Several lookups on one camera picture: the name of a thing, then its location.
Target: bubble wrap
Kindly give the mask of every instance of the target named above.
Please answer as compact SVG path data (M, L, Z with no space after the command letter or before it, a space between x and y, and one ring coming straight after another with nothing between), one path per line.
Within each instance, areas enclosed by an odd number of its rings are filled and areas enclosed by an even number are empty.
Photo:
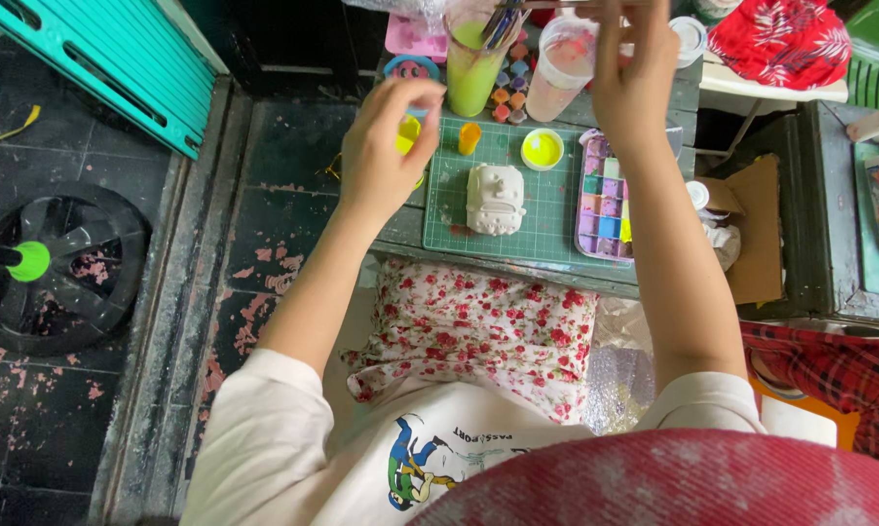
M654 401L654 344L640 303L600 298L582 421L596 435L628 432Z
M342 0L348 6L363 7L372 11L386 11L408 18L426 20L430 34L443 33L442 14L453 0Z

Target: clear plastic cup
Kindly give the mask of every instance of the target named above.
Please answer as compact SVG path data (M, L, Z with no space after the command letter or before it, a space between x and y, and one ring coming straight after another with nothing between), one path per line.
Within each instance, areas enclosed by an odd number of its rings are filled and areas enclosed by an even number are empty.
M595 75L598 24L559 17L540 35L540 57L527 93L527 114L541 123L559 116Z
M521 24L493 50L480 49L481 30L494 12L494 2L463 0L451 5L443 16L449 36L446 54L446 97L449 107L463 117L478 115L491 95L494 80L501 71L501 61L514 43Z

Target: unpainted figurine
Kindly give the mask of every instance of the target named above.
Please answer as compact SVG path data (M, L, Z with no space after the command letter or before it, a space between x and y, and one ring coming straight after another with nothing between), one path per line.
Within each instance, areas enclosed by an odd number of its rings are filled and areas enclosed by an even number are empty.
M492 167L485 163L468 173L468 227L480 234L513 234L527 213L524 206L524 175L513 166Z

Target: white cloth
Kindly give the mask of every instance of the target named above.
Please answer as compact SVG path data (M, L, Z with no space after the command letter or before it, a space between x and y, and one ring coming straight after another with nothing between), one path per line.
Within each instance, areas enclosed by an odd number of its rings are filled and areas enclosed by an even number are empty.
M404 394L368 421L326 459L333 414L319 377L301 361L255 350L212 406L180 524L404 524L456 482L531 449L592 436L462 383ZM636 426L652 428L765 432L748 382L723 373L672 382ZM406 495L397 506L392 487Z

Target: white plastic container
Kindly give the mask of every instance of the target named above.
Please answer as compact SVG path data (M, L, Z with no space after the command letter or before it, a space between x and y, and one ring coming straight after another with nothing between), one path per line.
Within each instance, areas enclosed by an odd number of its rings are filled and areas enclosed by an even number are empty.
M677 17L670 21L670 29L679 35L677 69L690 66L706 50L709 40L706 27L702 25L702 22L692 17Z
M559 116L595 76L598 24L559 17L540 34L537 70L527 93L527 114L540 123Z
M704 209L709 204L709 188L699 181L689 181L686 183L686 191L689 192L689 198L692 200L694 209Z
M853 142L863 142L879 136L879 111L863 117L846 129Z

